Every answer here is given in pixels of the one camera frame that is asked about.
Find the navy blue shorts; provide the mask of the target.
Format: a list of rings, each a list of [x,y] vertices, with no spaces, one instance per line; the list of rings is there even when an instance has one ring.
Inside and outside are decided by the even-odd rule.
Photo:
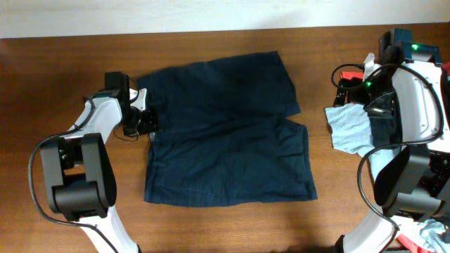
[[[305,125],[278,52],[168,67],[142,76],[157,113],[144,200],[181,207],[317,198]]]

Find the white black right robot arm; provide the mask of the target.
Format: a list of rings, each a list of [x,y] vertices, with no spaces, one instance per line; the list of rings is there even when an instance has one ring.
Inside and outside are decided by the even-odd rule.
[[[449,236],[449,71],[436,46],[394,28],[355,72],[343,66],[326,110],[334,148],[361,156],[373,199],[334,252],[383,252],[418,225]]]

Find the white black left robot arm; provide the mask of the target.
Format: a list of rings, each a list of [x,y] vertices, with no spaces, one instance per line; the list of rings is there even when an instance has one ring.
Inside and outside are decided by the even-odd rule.
[[[117,213],[117,184],[105,143],[118,128],[127,141],[158,130],[146,89],[132,89],[123,72],[107,72],[104,89],[86,96],[85,108],[66,131],[39,142],[50,210],[63,220],[50,222],[81,228],[98,252],[140,252]]]

